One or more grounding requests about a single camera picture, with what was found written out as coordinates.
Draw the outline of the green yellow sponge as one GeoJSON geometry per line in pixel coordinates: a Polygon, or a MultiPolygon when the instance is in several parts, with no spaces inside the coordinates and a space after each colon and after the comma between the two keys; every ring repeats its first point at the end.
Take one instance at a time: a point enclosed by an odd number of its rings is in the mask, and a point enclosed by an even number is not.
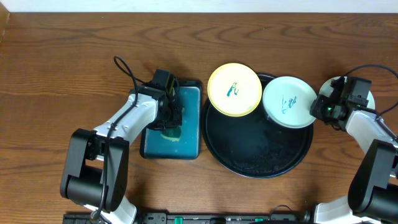
{"type": "Polygon", "coordinates": [[[161,132],[161,136],[169,141],[179,141],[181,138],[182,130],[180,126],[175,128],[165,129],[161,132]]]}

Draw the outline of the light blue plate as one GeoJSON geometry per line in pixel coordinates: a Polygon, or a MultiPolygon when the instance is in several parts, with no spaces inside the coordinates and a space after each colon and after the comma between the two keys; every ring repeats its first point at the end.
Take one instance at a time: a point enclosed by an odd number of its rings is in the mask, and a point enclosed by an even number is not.
{"type": "MultiPolygon", "coordinates": [[[[337,79],[339,79],[339,78],[340,78],[340,77],[333,77],[333,78],[327,80],[327,81],[322,85],[322,87],[320,88],[319,94],[320,94],[320,95],[325,95],[325,96],[329,97],[329,96],[332,94],[332,92],[333,92],[333,88],[331,87],[331,82],[332,82],[333,80],[337,80],[337,79]]],[[[371,91],[369,91],[369,93],[368,93],[367,100],[368,100],[368,105],[367,105],[367,107],[370,108],[370,109],[372,109],[372,110],[375,110],[375,109],[376,109],[376,103],[375,103],[375,100],[374,100],[374,97],[373,97],[373,94],[371,93],[371,91]]]]}

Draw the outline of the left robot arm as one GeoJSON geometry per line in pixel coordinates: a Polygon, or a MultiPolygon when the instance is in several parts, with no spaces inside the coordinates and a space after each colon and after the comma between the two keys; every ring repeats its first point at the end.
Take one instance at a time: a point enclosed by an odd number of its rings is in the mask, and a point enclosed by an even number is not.
{"type": "Polygon", "coordinates": [[[125,196],[129,148],[145,130],[182,123],[180,87],[145,83],[127,102],[93,130],[77,129],[70,138],[60,195],[92,211],[89,220],[133,223],[137,208],[125,196]]]}

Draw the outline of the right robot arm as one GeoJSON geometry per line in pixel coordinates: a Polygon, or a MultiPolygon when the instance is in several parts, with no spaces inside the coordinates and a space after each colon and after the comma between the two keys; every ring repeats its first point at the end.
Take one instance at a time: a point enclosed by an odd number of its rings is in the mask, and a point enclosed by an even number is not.
{"type": "Polygon", "coordinates": [[[318,95],[310,107],[317,119],[347,132],[365,156],[346,196],[315,207],[315,223],[397,223],[397,137],[367,100],[318,95]]]}

